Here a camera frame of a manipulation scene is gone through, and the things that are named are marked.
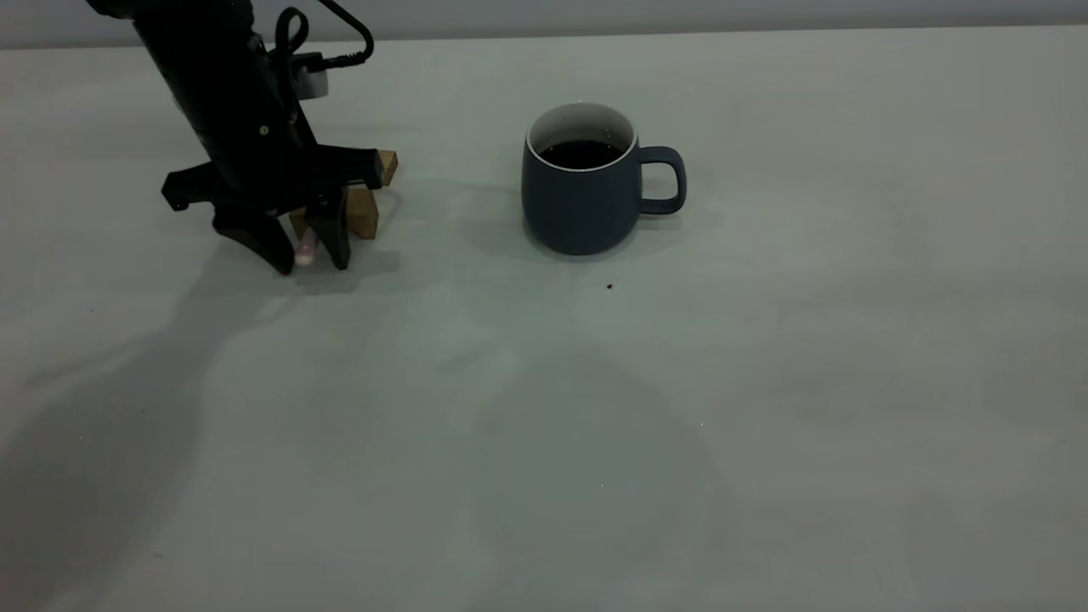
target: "black cable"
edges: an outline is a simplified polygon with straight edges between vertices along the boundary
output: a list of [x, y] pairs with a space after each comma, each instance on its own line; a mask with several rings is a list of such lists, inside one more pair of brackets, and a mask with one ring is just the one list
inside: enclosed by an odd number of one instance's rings
[[[290, 35], [290, 22], [295, 17], [299, 19], [298, 32]], [[290, 113], [290, 121], [295, 121], [298, 115], [298, 101], [295, 97], [295, 75], [290, 73], [290, 57], [306, 42], [306, 37], [310, 35], [310, 20], [306, 19], [302, 11], [294, 7], [288, 7], [280, 13], [280, 20], [275, 24], [275, 70], [280, 77], [280, 97], [283, 98], [287, 112]]]
[[[312, 66], [313, 72], [359, 65], [369, 60], [370, 56], [374, 54], [374, 36], [370, 33], [370, 29], [334, 0], [318, 1], [361, 34], [362, 39], [367, 42], [367, 47], [357, 53], [323, 59], [320, 63], [316, 63]], [[298, 32], [295, 33], [295, 36], [290, 36], [290, 22], [295, 17], [299, 19]], [[292, 121], [295, 121], [295, 118], [298, 115], [298, 102], [295, 98], [295, 75], [290, 72], [290, 59], [295, 54], [295, 51], [302, 46], [302, 42], [306, 42], [306, 38], [309, 35], [310, 21], [306, 19], [305, 13], [294, 7], [288, 7], [280, 13], [280, 19], [275, 24], [274, 70], [276, 70], [280, 77], [280, 96], [283, 98], [283, 103], [288, 107], [287, 111], [290, 113]]]
[[362, 22], [355, 19], [355, 15], [345, 11], [334, 0], [318, 0], [318, 2], [324, 4], [325, 8], [335, 13], [337, 17], [344, 20], [345, 23], [354, 27], [356, 32], [362, 35], [362, 39], [367, 42], [367, 48], [358, 53], [325, 60], [323, 63], [324, 68], [347, 68], [351, 65], [359, 65], [369, 60], [370, 56], [374, 54], [374, 36], [370, 34], [370, 29], [362, 25]]

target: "wooden block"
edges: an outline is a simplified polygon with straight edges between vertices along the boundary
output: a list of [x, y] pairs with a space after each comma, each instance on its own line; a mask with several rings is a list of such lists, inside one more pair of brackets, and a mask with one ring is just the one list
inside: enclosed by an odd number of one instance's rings
[[393, 175], [397, 172], [397, 166], [400, 161], [397, 160], [397, 151], [378, 151], [378, 156], [382, 158], [382, 167], [385, 168], [385, 174], [382, 175], [382, 184], [386, 187], [393, 183]]
[[[288, 216], [298, 238], [306, 233], [306, 209], [293, 210]], [[363, 188], [347, 192], [347, 229], [362, 240], [371, 241], [378, 235], [378, 204], [374, 192]]]
[[[382, 158], [382, 184], [386, 187], [393, 183], [393, 175], [400, 164], [396, 151], [378, 151]], [[306, 209], [299, 208], [288, 215], [295, 235], [299, 238], [306, 233]], [[363, 187], [354, 187], [347, 192], [347, 228], [362, 240], [374, 240], [378, 235], [378, 205], [374, 193]]]

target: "coffee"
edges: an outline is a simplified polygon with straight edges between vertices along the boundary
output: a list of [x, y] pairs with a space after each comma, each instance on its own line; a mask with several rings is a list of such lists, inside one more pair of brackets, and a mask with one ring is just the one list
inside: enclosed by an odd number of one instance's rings
[[541, 157], [544, 161], [570, 170], [601, 168], [616, 161], [623, 151], [597, 140], [570, 140], [548, 147]]

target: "wall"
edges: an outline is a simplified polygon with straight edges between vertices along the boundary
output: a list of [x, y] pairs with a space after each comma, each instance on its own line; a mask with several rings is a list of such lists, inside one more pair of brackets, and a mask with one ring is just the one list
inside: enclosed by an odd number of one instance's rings
[[[379, 38], [1088, 22], [1085, 0], [342, 0]], [[255, 0], [258, 30], [294, 4], [313, 39], [353, 38], [318, 2]], [[0, 47], [136, 44], [81, 0], [0, 0]]]

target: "mug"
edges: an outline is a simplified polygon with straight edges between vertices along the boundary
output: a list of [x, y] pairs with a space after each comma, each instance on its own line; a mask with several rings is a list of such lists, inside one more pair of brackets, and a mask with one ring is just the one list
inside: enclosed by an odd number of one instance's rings
[[[644, 199], [643, 163], [671, 166], [677, 196]], [[639, 215], [671, 215], [687, 195], [680, 154], [669, 147], [640, 147], [634, 124], [609, 107], [557, 107], [526, 134], [521, 207], [532, 233], [559, 253], [607, 250], [631, 233]]]

